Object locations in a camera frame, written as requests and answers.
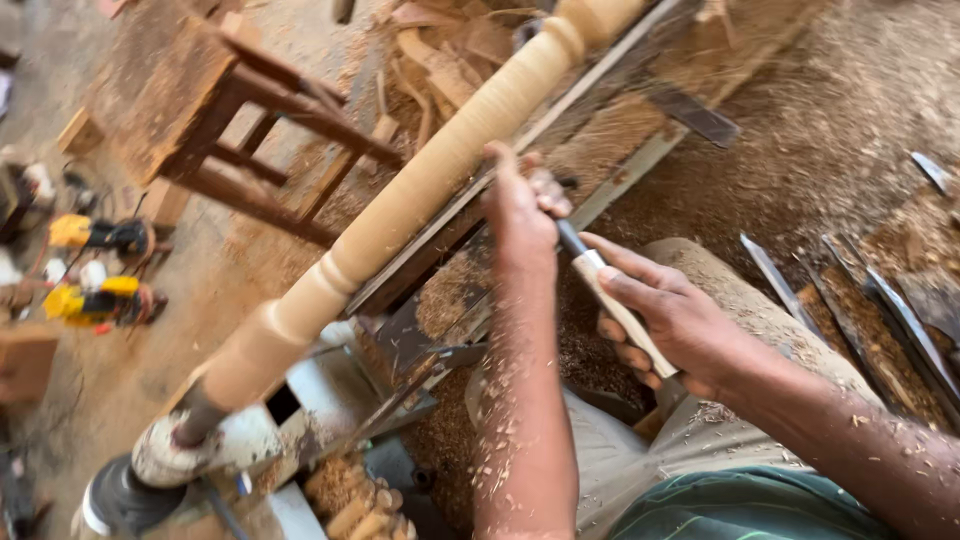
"wooden stool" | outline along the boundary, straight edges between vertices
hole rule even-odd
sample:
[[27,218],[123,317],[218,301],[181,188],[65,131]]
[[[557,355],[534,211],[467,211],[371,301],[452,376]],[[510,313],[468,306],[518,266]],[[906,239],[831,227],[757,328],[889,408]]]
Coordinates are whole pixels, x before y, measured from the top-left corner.
[[[177,1],[142,1],[122,22],[86,108],[112,154],[138,182],[162,176],[329,246],[336,235],[314,219],[353,165],[363,156],[402,165],[389,144],[349,124],[340,110],[346,98],[335,89],[223,35]],[[265,112],[239,146],[220,141],[247,103]],[[281,117],[342,146],[298,210],[286,208],[262,185],[238,182],[204,164],[214,158],[285,185],[286,173],[253,157]]]

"yellow power tool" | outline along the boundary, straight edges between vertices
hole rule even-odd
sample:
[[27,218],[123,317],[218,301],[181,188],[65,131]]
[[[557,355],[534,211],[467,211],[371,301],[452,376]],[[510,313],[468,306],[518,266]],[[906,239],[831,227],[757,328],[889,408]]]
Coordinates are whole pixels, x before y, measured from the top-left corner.
[[154,226],[139,217],[110,223],[85,215],[64,215],[50,224],[49,242],[51,246],[59,248],[116,250],[117,257],[131,266],[139,266],[154,253],[173,250],[172,245],[157,242]]
[[62,283],[43,301],[47,319],[70,326],[135,326],[154,322],[167,298],[137,278],[107,278],[97,290]]

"dirt floor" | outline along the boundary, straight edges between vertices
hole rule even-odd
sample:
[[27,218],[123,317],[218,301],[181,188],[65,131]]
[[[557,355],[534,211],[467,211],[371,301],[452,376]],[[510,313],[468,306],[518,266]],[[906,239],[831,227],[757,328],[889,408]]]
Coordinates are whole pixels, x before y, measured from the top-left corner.
[[[361,13],[379,4],[358,0]],[[17,69],[12,112],[0,122],[0,144],[26,148],[56,171],[65,162],[56,137],[108,49],[115,23],[90,2],[32,0],[26,6],[27,55]],[[251,0],[244,14],[263,29],[267,49],[361,95],[355,103],[364,114],[357,120],[370,129],[369,82],[383,44],[376,32],[362,37],[372,26],[368,17],[338,29],[317,6],[309,0]],[[688,236],[758,283],[760,275],[737,243],[737,235],[747,232],[792,283],[802,284],[791,252],[819,253],[816,238],[830,230],[868,231],[923,184],[907,161],[909,151],[954,163],[960,150],[958,35],[960,11],[953,0],[838,1],[723,106],[744,129],[731,150],[692,137],[592,230],[628,246]],[[297,200],[316,175],[324,145],[287,127],[268,139],[263,152],[278,166],[302,171],[284,196]],[[102,184],[125,184],[108,160],[93,165]],[[359,211],[379,183],[348,185],[360,194],[345,189],[331,203],[345,216]],[[94,339],[89,331],[67,331],[47,396],[24,428],[38,489],[55,499],[48,538],[68,536],[70,516],[92,474],[127,452],[190,371],[320,254],[200,197],[191,200],[180,223],[177,249],[153,278],[171,298],[164,316],[132,334]],[[564,375],[643,406],[640,386],[595,338],[594,310],[583,289],[565,274],[561,290]],[[458,431],[460,438],[434,445],[430,453],[415,452],[422,465],[438,471],[440,507],[465,537],[467,378],[451,377],[436,390],[440,408],[421,427],[430,437],[443,440]]]

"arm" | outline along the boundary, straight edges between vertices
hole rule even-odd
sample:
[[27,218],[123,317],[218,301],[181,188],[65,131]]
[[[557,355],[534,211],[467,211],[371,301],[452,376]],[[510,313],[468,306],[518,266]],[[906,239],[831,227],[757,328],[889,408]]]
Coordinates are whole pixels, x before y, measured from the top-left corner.
[[[538,199],[509,148],[494,148],[500,165],[486,205],[495,309],[474,529],[479,538],[573,538],[578,477],[557,361],[557,233],[540,209],[569,212],[569,203],[562,191]],[[552,184],[544,171],[531,176],[537,182]]]
[[[682,273],[599,236],[584,240],[623,271],[606,272],[602,285],[644,316],[661,351],[685,371],[691,393],[764,430],[904,537],[956,535],[960,440],[869,405],[787,360],[727,319]],[[601,320],[600,328],[620,342],[629,363],[650,369],[642,352],[622,343],[615,323]],[[660,384],[652,374],[645,380]]]

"green shirt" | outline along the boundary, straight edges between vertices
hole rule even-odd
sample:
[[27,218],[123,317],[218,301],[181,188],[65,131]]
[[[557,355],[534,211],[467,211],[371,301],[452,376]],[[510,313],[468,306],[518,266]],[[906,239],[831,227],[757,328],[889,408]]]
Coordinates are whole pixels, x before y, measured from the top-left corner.
[[627,509],[611,540],[897,538],[815,473],[745,467],[665,480]]

